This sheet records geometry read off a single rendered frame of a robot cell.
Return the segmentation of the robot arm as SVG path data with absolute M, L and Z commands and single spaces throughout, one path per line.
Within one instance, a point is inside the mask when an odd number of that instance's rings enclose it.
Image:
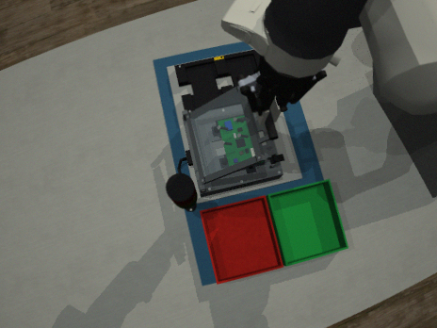
M 234 0 L 221 27 L 297 78 L 337 67 L 348 30 L 362 27 L 380 95 L 437 113 L 437 0 Z

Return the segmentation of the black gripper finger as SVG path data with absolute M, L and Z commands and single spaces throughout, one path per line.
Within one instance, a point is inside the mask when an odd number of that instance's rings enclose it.
M 295 89 L 283 88 L 279 95 L 275 96 L 270 107 L 273 121 L 276 123 L 281 112 L 285 112 L 288 110 L 286 106 L 287 103 L 297 103 L 318 81 L 325 78 L 326 76 L 327 74 L 325 72 L 325 69 L 323 69 L 315 75 L 311 82 L 303 87 Z
M 258 98 L 255 96 L 256 78 L 260 75 L 260 72 L 245 76 L 244 74 L 239 75 L 236 79 L 238 86 L 240 88 L 241 94 L 247 96 L 251 112 L 256 112 L 256 116 L 259 125 L 264 125 L 269 109 L 276 95 L 279 95 L 282 87 L 273 84 L 271 90 L 262 87 L 260 93 L 257 93 Z M 258 107 L 259 106 L 259 107 Z M 260 111 L 259 111 L 260 109 Z M 258 112 L 257 112 L 258 111 Z M 265 112 L 262 112 L 265 111 Z

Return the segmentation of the green open-top bin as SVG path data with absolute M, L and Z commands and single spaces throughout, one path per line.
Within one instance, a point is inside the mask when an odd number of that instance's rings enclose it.
M 284 266 L 348 249 L 330 179 L 266 197 Z

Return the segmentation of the red open-top bin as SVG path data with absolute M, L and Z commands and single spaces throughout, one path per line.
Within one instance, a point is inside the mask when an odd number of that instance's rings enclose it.
M 283 268 L 266 195 L 200 214 L 217 284 Z

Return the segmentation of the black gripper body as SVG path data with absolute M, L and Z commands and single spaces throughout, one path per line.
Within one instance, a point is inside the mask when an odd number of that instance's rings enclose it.
M 297 78 L 292 75 L 278 73 L 261 55 L 259 66 L 255 68 L 253 73 L 256 74 L 258 72 L 260 72 L 260 75 L 256 78 L 256 82 L 270 90 L 273 84 L 287 89 L 300 88 L 314 78 L 314 75 Z

